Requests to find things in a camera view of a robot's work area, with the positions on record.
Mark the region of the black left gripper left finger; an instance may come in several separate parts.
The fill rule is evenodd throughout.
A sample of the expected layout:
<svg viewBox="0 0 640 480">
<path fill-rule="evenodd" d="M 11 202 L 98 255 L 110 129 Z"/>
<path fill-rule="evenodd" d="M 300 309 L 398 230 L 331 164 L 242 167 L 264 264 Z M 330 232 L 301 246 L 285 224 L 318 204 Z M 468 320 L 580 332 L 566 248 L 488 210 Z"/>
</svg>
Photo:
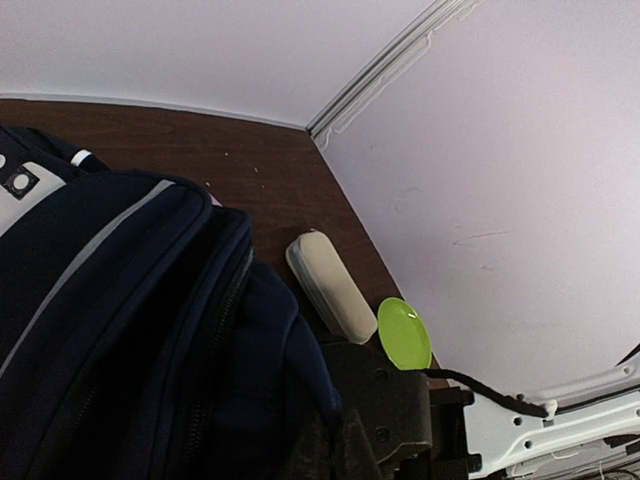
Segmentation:
<svg viewBox="0 0 640 480">
<path fill-rule="evenodd" d="M 335 451 L 340 419 L 314 411 L 306 420 L 289 455 L 290 479 L 336 479 Z"/>
</svg>

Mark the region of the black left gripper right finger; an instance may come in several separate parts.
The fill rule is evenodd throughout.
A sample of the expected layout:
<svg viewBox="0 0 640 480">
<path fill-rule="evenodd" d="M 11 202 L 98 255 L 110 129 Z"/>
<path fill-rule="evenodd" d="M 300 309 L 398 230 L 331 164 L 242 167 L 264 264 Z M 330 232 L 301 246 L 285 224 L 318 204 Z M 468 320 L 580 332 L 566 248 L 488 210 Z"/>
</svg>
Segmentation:
<svg viewBox="0 0 640 480">
<path fill-rule="evenodd" d="M 359 412 L 346 412 L 339 433 L 339 478 L 382 479 Z"/>
</svg>

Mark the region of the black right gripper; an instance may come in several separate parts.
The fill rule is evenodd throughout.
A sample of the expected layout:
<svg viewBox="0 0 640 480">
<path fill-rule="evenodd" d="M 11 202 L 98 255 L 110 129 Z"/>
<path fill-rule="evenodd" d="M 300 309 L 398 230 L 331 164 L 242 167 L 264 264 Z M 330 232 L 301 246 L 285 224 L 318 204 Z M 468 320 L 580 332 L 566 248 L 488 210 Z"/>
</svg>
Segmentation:
<svg viewBox="0 0 640 480">
<path fill-rule="evenodd" d="M 380 351 L 351 343 L 323 347 L 345 407 L 359 412 L 382 479 L 468 479 L 464 408 L 474 395 L 431 390 L 421 372 L 400 371 Z"/>
</svg>

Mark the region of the navy blue student backpack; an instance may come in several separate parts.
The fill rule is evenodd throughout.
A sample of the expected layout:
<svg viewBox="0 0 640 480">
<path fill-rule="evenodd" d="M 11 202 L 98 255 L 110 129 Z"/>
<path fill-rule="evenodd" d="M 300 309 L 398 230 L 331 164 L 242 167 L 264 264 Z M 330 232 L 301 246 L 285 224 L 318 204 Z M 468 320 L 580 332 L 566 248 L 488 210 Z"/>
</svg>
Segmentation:
<svg viewBox="0 0 640 480">
<path fill-rule="evenodd" d="M 175 176 L 1 130 L 1 475 L 290 479 L 340 419 L 250 217 Z"/>
</svg>

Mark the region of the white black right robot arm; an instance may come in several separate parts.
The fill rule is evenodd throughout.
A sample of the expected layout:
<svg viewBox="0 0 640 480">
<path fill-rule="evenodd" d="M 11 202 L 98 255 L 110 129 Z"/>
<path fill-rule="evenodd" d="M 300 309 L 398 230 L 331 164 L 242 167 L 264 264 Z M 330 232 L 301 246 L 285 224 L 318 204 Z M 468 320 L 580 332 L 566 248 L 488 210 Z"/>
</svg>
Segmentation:
<svg viewBox="0 0 640 480">
<path fill-rule="evenodd" d="M 351 414 L 355 479 L 636 479 L 639 358 L 516 397 L 511 407 L 450 371 L 400 371 L 381 352 L 323 354 Z"/>
</svg>

